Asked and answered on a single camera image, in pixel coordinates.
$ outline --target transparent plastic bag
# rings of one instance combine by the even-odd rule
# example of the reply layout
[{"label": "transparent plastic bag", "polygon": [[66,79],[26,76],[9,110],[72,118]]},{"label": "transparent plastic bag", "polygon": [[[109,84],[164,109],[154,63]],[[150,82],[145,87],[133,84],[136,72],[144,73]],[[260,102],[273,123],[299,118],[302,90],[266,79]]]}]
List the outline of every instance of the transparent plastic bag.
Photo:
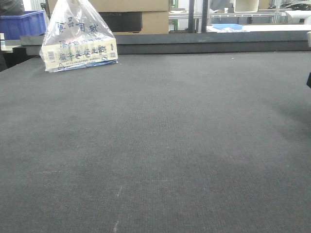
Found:
[{"label": "transparent plastic bag", "polygon": [[58,0],[40,56],[46,71],[117,63],[113,33],[88,0]]}]

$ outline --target blue object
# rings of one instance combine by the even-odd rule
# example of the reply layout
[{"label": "blue object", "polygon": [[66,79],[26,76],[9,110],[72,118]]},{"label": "blue object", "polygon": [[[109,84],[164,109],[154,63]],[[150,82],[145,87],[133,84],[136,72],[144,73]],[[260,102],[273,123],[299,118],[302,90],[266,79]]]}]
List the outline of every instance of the blue object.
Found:
[{"label": "blue object", "polygon": [[25,11],[21,16],[0,16],[0,32],[6,40],[20,40],[22,35],[41,35],[47,27],[44,11]]},{"label": "blue object", "polygon": [[224,28],[232,28],[234,30],[241,30],[243,28],[240,24],[234,24],[234,23],[215,23],[213,24],[213,28],[222,30]]}]

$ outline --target table surface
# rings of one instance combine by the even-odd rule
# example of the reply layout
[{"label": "table surface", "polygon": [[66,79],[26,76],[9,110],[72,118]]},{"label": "table surface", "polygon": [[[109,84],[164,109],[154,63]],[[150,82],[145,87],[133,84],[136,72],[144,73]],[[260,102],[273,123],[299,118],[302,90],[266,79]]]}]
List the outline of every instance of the table surface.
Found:
[{"label": "table surface", "polygon": [[306,233],[310,52],[0,73],[0,232]]}]

